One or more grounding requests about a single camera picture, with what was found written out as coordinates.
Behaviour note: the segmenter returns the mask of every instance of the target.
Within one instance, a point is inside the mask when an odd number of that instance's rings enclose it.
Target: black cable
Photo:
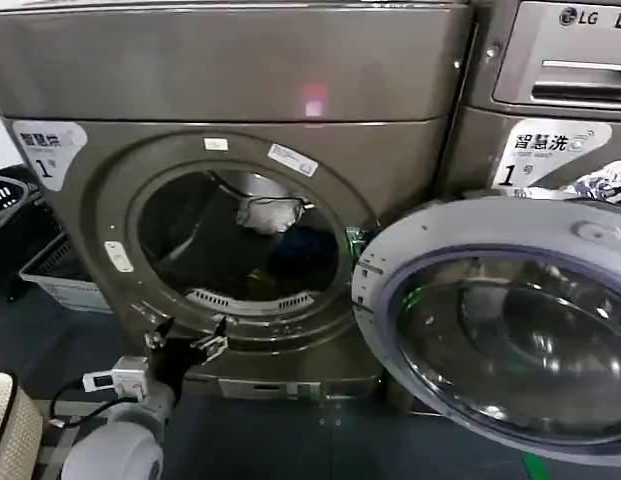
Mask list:
[[[103,405],[101,405],[100,407],[98,407],[97,409],[95,409],[94,411],[86,415],[85,417],[81,417],[79,420],[76,420],[74,422],[64,422],[63,420],[60,420],[58,418],[57,413],[55,411],[55,406],[57,404],[57,401],[61,397],[61,395],[63,395],[65,392],[69,390],[83,390],[83,379],[77,378],[75,380],[72,380],[66,383],[63,387],[61,387],[61,389],[57,393],[55,393],[54,397],[52,397],[52,400],[50,401],[50,409],[48,412],[50,415],[49,423],[54,425],[57,428],[78,427],[81,424],[83,424],[85,421],[96,417],[97,415],[105,412],[109,408],[114,407],[115,405],[119,405],[120,403],[137,403],[136,398],[128,398],[128,397],[116,398],[114,400],[104,403]]]

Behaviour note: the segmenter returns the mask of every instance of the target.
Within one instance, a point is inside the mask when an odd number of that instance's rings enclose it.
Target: washing machine drum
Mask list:
[[[138,238],[161,280],[205,307],[260,312],[285,299],[302,308],[328,289],[338,247],[303,195],[256,173],[199,171],[159,188]]]
[[[621,207],[483,198],[365,250],[355,313],[415,396],[487,437],[621,464]]]

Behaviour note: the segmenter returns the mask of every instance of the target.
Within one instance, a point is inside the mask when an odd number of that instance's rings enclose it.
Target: white basket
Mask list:
[[[37,283],[64,307],[84,312],[112,312],[94,283],[58,278],[50,274],[55,265],[70,255],[71,251],[68,239],[61,234],[29,261],[19,276],[27,282]]]
[[[0,480],[32,477],[43,419],[12,375],[0,373]]]

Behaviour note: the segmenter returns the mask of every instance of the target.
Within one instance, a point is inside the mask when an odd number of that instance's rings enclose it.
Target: number 1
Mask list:
[[[43,178],[52,178],[52,175],[48,173],[48,171],[46,170],[46,166],[41,160],[35,160],[34,162],[41,167],[41,171],[43,172]]]
[[[499,185],[502,185],[504,187],[511,187],[512,186],[512,182],[510,181],[510,179],[512,178],[512,174],[514,173],[514,165],[508,165],[506,167],[506,169],[508,170],[508,174],[506,175],[506,179],[501,182]]]

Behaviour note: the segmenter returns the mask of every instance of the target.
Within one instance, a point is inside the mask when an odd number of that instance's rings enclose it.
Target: dryer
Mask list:
[[[0,112],[131,335],[231,319],[233,397],[369,394],[369,238],[427,197],[460,0],[0,2]]]

